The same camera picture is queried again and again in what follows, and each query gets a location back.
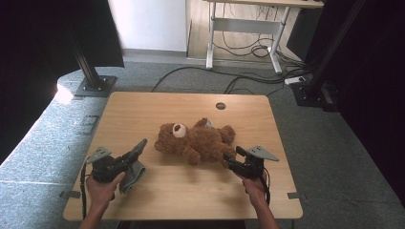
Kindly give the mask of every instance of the brown teddy bear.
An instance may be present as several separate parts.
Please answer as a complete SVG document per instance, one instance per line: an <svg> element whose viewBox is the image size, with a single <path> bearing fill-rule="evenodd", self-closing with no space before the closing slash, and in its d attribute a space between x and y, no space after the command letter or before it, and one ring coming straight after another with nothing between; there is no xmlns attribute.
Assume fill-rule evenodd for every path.
<svg viewBox="0 0 405 229"><path fill-rule="evenodd" d="M231 126L216 129L207 118L198 121L191 129L180 123L167 123L160 126L155 148L162 153L182 155L190 165L220 161L227 168L224 153L236 157L236 151L230 146L235 135Z"/></svg>

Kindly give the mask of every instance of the teddy bear snout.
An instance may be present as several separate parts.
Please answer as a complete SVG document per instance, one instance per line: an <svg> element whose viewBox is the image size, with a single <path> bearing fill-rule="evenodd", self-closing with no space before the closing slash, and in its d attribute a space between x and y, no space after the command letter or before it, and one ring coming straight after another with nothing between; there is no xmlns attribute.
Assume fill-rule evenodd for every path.
<svg viewBox="0 0 405 229"><path fill-rule="evenodd" d="M185 126L182 124L176 123L173 125L173 135L175 137L185 137L186 129Z"/></svg>

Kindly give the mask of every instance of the gray floor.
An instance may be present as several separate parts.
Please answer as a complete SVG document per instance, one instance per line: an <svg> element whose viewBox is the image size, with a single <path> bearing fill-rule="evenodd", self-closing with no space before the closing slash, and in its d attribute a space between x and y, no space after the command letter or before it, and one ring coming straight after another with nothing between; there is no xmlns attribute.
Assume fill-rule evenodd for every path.
<svg viewBox="0 0 405 229"><path fill-rule="evenodd" d="M204 68L203 61L170 52L126 53L125 61L125 69L97 68L99 74L117 76L114 91L151 92L170 71L184 66ZM268 65L217 62L214 66L218 72L277 77ZM58 83L73 93L82 78L78 71ZM181 70L170 74L156 92L222 94L233 78ZM296 106L288 86L245 80L237 88L256 94L278 90L269 101L304 210L295 228L405 228L403 206L340 114ZM62 217L67 200L59 194L72 189L92 140L94 130L83 120L102 115L106 102L107 98L66 101L59 96L52 101L0 167L1 228L78 227L79 222ZM115 224L104 222L103 227ZM291 222L280 220L280 225L289 228ZM247 221L246 227L256 228L257 221Z"/></svg>

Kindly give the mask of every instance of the table leg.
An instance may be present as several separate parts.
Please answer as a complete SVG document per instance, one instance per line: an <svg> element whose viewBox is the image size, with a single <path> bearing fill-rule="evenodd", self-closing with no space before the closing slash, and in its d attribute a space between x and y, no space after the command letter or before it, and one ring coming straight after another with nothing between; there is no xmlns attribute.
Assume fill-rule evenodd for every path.
<svg viewBox="0 0 405 229"><path fill-rule="evenodd" d="M211 24L209 27L209 43L208 43L208 51L206 52L206 68L212 69L213 61L214 61L214 27L215 27L215 9L217 4L214 2L212 3L212 12L211 12Z"/></svg>
<svg viewBox="0 0 405 229"><path fill-rule="evenodd" d="M286 10L284 11L284 15L283 15L283 19L280 22L280 27L277 31L277 33L275 34L275 39L273 41L273 45L271 46L271 48L268 48L268 52L271 58L271 62L273 63L274 66L274 71L276 73L281 73L281 67L280 67L280 63L278 62L278 58L277 58L277 47L280 43L280 39L281 39L281 35L283 34L283 30L284 27L286 26L286 22L287 22L287 18L288 18L288 14L289 14L289 7L286 7Z"/></svg>

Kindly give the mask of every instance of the desk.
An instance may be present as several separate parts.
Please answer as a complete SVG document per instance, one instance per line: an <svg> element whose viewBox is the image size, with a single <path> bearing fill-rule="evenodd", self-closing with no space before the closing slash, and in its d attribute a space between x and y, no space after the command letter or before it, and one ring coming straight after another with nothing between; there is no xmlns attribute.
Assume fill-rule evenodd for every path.
<svg viewBox="0 0 405 229"><path fill-rule="evenodd" d="M224 110L216 108L218 103ZM261 145L280 161L266 161L270 172L270 208L277 219L298 219L303 211L299 199L289 199L295 185L277 126L263 95L113 93L99 121L87 156L98 146L120 156L143 138L148 139L139 157L146 172L126 195L116 199L103 219L255 219L241 180L219 162L189 166L182 156L155 150L160 125L181 122L191 127L208 117L214 127L231 125L233 146L245 149ZM75 182L79 191L79 176ZM67 220L81 220L81 199L70 198L64 211Z"/></svg>
<svg viewBox="0 0 405 229"><path fill-rule="evenodd" d="M209 28L209 43L206 54L206 68L212 69L213 55L214 55L214 31L233 31L233 32L247 32L247 33L260 33L260 34L274 34L274 41L271 47L268 47L268 53L276 73L282 73L280 63L276 54L277 47L280 43L281 35L283 34L284 27L286 26L289 10L295 8L322 8L322 2L315 2L313 0L204 0L212 3L211 21ZM259 21L259 20L242 20L234 18L218 18L215 16L217 3L233 3L233 4L248 4L248 5L261 5L261 6L277 6L286 7L283 18L280 22L277 21Z"/></svg>

